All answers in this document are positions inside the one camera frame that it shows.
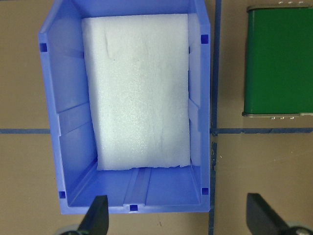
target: blue tape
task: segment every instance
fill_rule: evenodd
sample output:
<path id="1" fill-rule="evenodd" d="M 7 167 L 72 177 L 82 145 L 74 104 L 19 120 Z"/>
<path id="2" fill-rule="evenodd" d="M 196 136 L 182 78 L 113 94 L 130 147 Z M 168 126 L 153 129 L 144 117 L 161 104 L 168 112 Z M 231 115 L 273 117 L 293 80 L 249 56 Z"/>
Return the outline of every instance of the blue tape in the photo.
<path id="1" fill-rule="evenodd" d="M 0 134 L 50 134 L 50 129 L 0 129 Z"/>
<path id="2" fill-rule="evenodd" d="M 217 100 L 219 89 L 219 67 L 220 67 L 220 36 L 221 36 L 221 13 L 222 0 L 216 0 L 215 25 L 214 25 L 214 51 L 213 51 L 213 78 L 212 78 L 212 128 L 217 128 Z"/>
<path id="3" fill-rule="evenodd" d="M 212 143 L 211 154 L 211 175 L 210 175 L 210 212 L 209 212 L 209 235 L 214 234 L 214 210 L 215 210 L 215 182 L 216 182 L 216 156 L 217 156 L 217 143 Z"/>
<path id="4" fill-rule="evenodd" d="M 213 136 L 218 134 L 294 134 L 311 133 L 313 128 L 219 128 L 211 129 Z"/>

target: square hole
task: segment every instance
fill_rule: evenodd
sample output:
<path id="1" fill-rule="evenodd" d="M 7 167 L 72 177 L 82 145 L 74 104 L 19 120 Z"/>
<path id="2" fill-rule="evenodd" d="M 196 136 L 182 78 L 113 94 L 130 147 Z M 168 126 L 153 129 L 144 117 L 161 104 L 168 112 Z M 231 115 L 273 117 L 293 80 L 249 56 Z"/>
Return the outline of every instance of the square hole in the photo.
<path id="1" fill-rule="evenodd" d="M 209 195 L 209 188 L 202 188 L 202 195 Z"/>
<path id="2" fill-rule="evenodd" d="M 47 43 L 39 43 L 40 52 L 47 52 Z"/>
<path id="3" fill-rule="evenodd" d="M 138 206 L 137 206 L 137 205 L 130 205 L 130 206 L 129 206 L 129 210 L 130 210 L 131 212 L 136 212 L 136 211 L 138 211 Z"/>
<path id="4" fill-rule="evenodd" d="M 201 44 L 208 44 L 209 43 L 209 35 L 203 34 L 201 35 Z"/>
<path id="5" fill-rule="evenodd" d="M 64 191 L 59 191 L 59 198 L 61 199 L 66 198 Z"/>

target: foam block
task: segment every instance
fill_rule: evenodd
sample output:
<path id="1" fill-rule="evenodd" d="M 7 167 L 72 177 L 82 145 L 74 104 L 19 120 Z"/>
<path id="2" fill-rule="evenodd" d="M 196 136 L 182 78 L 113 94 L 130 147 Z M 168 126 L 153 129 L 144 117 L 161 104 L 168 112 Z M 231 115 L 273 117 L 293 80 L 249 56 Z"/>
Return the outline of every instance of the foam block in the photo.
<path id="1" fill-rule="evenodd" d="M 188 15 L 82 20 L 98 170 L 190 164 Z"/>

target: green metal tin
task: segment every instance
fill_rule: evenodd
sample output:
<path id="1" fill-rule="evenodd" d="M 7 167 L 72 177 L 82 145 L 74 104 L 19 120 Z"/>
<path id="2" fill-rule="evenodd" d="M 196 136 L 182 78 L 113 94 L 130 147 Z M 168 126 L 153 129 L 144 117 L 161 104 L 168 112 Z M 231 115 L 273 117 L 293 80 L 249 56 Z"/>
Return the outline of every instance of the green metal tin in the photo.
<path id="1" fill-rule="evenodd" d="M 313 8 L 248 9 L 243 115 L 313 114 Z"/>

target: green container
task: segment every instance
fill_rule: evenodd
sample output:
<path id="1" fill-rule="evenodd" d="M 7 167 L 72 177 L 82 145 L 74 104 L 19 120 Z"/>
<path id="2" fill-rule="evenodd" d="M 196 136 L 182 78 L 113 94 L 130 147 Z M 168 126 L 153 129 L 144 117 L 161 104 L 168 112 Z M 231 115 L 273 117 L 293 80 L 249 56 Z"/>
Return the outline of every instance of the green container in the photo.
<path id="1" fill-rule="evenodd" d="M 243 115 L 313 114 L 313 8 L 248 9 Z"/>

